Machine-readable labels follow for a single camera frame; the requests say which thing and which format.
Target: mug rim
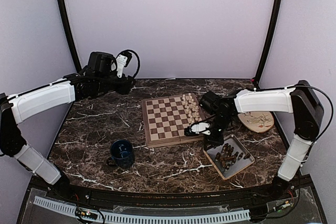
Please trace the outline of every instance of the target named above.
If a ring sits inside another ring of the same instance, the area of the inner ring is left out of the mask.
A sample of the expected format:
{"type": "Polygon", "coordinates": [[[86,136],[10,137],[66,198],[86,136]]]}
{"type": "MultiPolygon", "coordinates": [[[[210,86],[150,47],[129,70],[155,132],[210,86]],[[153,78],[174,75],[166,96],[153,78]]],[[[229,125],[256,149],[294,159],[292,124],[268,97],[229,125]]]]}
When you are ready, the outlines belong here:
{"type": "Polygon", "coordinates": [[[132,145],[132,143],[131,143],[130,141],[126,140],[126,139],[118,139],[118,140],[115,140],[115,141],[111,144],[111,146],[110,146],[110,155],[111,155],[111,158],[113,158],[113,159],[124,159],[124,158],[128,158],[128,157],[130,156],[130,155],[128,155],[127,157],[114,157],[114,156],[112,155],[112,151],[111,151],[112,146],[113,146],[116,142],[118,142],[118,141],[126,141],[126,142],[128,142],[128,143],[131,145],[130,155],[132,155],[132,153],[133,153],[133,145],[132,145]]]}

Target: dark marble tabletop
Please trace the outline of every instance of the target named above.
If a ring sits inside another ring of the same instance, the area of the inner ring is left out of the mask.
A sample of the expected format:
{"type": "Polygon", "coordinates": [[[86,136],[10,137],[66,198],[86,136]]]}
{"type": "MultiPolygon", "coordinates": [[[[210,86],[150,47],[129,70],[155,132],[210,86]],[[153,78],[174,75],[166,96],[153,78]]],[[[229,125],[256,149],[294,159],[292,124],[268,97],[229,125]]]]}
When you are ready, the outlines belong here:
{"type": "Polygon", "coordinates": [[[224,136],[235,134],[256,161],[229,180],[222,180],[203,153],[202,141],[147,148],[141,100],[212,90],[226,95],[252,87],[248,80],[138,80],[129,95],[110,92],[94,100],[77,102],[61,128],[50,160],[71,183],[91,188],[139,193],[200,193],[253,187],[271,183],[286,149],[273,127],[259,134],[234,122],[224,136]],[[106,165],[111,143],[127,139],[136,161],[127,170],[106,165]]]}

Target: light chessboard square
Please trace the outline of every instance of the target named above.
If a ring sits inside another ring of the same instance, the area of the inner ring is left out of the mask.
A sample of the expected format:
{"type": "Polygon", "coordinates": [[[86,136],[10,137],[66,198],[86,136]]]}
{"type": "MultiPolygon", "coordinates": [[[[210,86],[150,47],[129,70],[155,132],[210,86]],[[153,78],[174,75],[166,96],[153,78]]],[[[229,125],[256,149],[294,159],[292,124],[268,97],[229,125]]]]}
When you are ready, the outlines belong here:
{"type": "MultiPolygon", "coordinates": [[[[194,94],[192,94],[192,98],[197,103],[194,94]]],[[[188,113],[182,101],[182,95],[142,100],[143,122],[148,147],[161,147],[203,139],[202,134],[193,137],[184,135],[184,128],[190,124],[188,113]]],[[[204,115],[201,110],[198,112],[199,119],[203,120],[204,115]]]]}

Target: mug handle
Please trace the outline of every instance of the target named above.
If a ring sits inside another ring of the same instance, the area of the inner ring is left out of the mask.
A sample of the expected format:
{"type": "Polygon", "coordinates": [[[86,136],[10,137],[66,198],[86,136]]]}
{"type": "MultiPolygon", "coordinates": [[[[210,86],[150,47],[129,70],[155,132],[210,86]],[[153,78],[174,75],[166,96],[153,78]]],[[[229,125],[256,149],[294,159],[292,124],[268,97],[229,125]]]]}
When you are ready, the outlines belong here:
{"type": "Polygon", "coordinates": [[[115,160],[112,158],[112,157],[109,157],[107,160],[106,160],[106,164],[108,166],[117,166],[115,160]]]}

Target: blue mug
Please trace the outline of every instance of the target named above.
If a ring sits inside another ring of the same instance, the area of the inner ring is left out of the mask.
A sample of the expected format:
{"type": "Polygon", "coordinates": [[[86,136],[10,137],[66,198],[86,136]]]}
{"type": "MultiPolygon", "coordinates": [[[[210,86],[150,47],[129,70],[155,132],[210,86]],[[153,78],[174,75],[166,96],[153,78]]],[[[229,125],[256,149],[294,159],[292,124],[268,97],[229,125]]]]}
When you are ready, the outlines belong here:
{"type": "Polygon", "coordinates": [[[117,140],[110,147],[111,157],[106,160],[109,166],[129,168],[134,164],[135,156],[132,144],[127,140],[117,140]]]}

